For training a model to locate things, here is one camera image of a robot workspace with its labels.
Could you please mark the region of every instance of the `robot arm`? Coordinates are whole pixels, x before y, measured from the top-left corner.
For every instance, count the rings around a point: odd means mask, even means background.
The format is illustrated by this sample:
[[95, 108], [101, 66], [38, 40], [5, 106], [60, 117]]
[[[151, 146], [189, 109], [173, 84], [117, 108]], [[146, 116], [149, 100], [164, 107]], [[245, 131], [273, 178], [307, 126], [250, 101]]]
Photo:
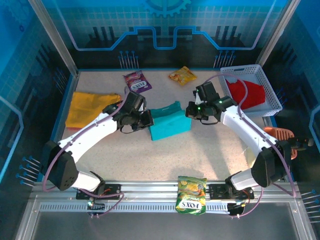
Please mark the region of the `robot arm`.
[[[279, 156], [271, 145], [266, 142], [266, 138], [276, 145], [284, 156], [287, 165], [290, 166], [291, 145], [288, 141], [278, 141], [268, 135], [242, 111], [241, 116], [239, 116], [237, 103], [228, 96], [220, 98], [211, 82], [206, 82], [196, 87], [196, 91], [193, 91], [193, 94], [195, 102], [189, 102], [185, 112], [187, 117], [201, 122], [203, 120], [207, 121], [210, 116], [215, 117], [217, 122], [222, 122], [231, 128], [251, 148], [256, 156], [252, 168], [238, 172], [225, 180], [230, 195], [256, 185], [266, 188], [286, 175]], [[249, 127], [243, 118], [258, 129], [263, 137]]]
[[78, 171], [76, 162], [101, 139], [119, 129], [122, 131], [126, 125], [130, 125], [132, 131], [136, 132], [154, 124], [150, 111], [146, 110], [146, 100], [140, 94], [129, 92], [122, 108], [114, 114], [117, 108], [117, 103], [109, 105], [95, 120], [74, 135], [58, 143], [49, 141], [45, 144], [40, 164], [40, 172], [43, 175], [46, 174], [57, 153], [69, 145], [58, 157], [48, 176], [58, 189], [63, 191], [73, 187], [98, 195], [103, 193], [105, 181], [94, 172]]

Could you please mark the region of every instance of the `purple snack bag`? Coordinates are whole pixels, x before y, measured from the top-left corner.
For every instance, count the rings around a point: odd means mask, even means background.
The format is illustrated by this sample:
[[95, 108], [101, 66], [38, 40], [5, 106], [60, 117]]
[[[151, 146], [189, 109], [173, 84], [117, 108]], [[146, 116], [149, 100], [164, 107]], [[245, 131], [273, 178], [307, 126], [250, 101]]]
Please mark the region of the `purple snack bag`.
[[152, 89], [150, 83], [146, 80], [144, 74], [141, 70], [135, 71], [128, 75], [123, 76], [125, 83], [128, 85], [131, 91], [136, 92], [137, 94], [145, 92], [149, 89]]

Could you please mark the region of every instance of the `red cloth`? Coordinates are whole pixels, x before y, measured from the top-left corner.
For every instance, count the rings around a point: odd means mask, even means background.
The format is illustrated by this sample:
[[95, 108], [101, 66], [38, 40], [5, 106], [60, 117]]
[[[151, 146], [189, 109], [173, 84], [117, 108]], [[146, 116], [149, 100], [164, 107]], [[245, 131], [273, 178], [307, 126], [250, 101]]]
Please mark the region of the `red cloth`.
[[[264, 86], [250, 81], [244, 81], [244, 83], [248, 88], [248, 96], [241, 105], [241, 109], [249, 109], [259, 104], [263, 104], [266, 101]], [[233, 100], [239, 104], [246, 94], [244, 85], [239, 80], [237, 80], [235, 83], [229, 83], [226, 81], [226, 84], [228, 85]]]

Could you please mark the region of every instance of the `metal frame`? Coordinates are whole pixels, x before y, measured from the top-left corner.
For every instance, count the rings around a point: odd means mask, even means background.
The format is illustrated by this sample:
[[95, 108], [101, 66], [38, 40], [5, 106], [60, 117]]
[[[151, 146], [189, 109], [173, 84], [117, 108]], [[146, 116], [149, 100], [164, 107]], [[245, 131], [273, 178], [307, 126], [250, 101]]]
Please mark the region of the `metal frame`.
[[286, 26], [288, 25], [294, 12], [296, 11], [296, 8], [298, 7], [299, 3], [300, 3], [300, 0], [292, 0], [289, 3], [289, 5], [287, 6], [287, 8], [282, 16], [282, 19], [280, 20], [278, 26], [274, 30], [274, 33], [273, 33], [272, 37], [270, 38], [268, 44], [262, 49], [257, 61], [255, 62], [256, 64], [263, 66], [266, 63], [269, 55], [271, 54], [272, 50], [276, 46], [276, 43], [278, 42], [281, 35], [284, 33], [284, 30], [285, 30]]
[[78, 69], [74, 60], [72, 59], [63, 39], [61, 38], [54, 22], [52, 21], [47, 9], [41, 0], [28, 0], [31, 7], [33, 8], [35, 14], [39, 18], [42, 26], [44, 27], [46, 33], [49, 35], [52, 43], [60, 54], [65, 65], [69, 69], [70, 73], [77, 77]]
[[[156, 206], [163, 204], [174, 205], [177, 200], [178, 182], [176, 181], [110, 181], [109, 183], [121, 184], [121, 190], [124, 193], [124, 199], [119, 206], [140, 205], [149, 206], [151, 203]], [[223, 181], [209, 181], [207, 184], [223, 184]], [[290, 191], [289, 183], [280, 182], [279, 185], [284, 189]], [[43, 192], [42, 183], [38, 182], [32, 189], [29, 201], [25, 208], [21, 224], [16, 235], [16, 240], [30, 240], [36, 229], [36, 222], [39, 212], [86, 212], [86, 207], [66, 207], [66, 206], [86, 206], [86, 200], [77, 200], [77, 191], [75, 189], [68, 189], [66, 191], [59, 191], [58, 189], [52, 192]], [[261, 188], [258, 186], [254, 189], [255, 199], [252, 203], [256, 203], [258, 196], [261, 194]], [[108, 206], [113, 205], [116, 200], [101, 200], [101, 203], [106, 203]], [[206, 205], [223, 205], [230, 203], [230, 200], [210, 200], [209, 195], [206, 196]], [[301, 240], [316, 239], [311, 223], [308, 219], [308, 214], [304, 207], [303, 201], [300, 197], [294, 199], [292, 196], [286, 194], [279, 188], [271, 185], [264, 190], [261, 203], [288, 203], [292, 212], [292, 218], [295, 223], [299, 238]], [[53, 205], [53, 208], [43, 207], [44, 205]], [[123, 207], [121, 212], [132, 212], [132, 209]], [[140, 211], [146, 212], [146, 208], [141, 208]], [[157, 211], [162, 213], [169, 213], [172, 209], [164, 209]]]

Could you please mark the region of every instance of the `gear graphic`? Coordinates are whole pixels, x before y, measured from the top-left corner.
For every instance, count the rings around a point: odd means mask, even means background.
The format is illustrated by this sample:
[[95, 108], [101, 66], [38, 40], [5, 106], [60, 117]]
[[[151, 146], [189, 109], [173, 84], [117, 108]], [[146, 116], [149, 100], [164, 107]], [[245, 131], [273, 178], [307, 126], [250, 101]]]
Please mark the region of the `gear graphic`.
[[19, 24], [27, 21], [30, 14], [28, 0], [0, 0], [0, 5], [6, 6]]
[[185, 10], [187, 4], [191, 4], [191, 0], [144, 0], [144, 9], [150, 14], [155, 14], [157, 17], [162, 15], [166, 18], [174, 14], [179, 14], [181, 10]]

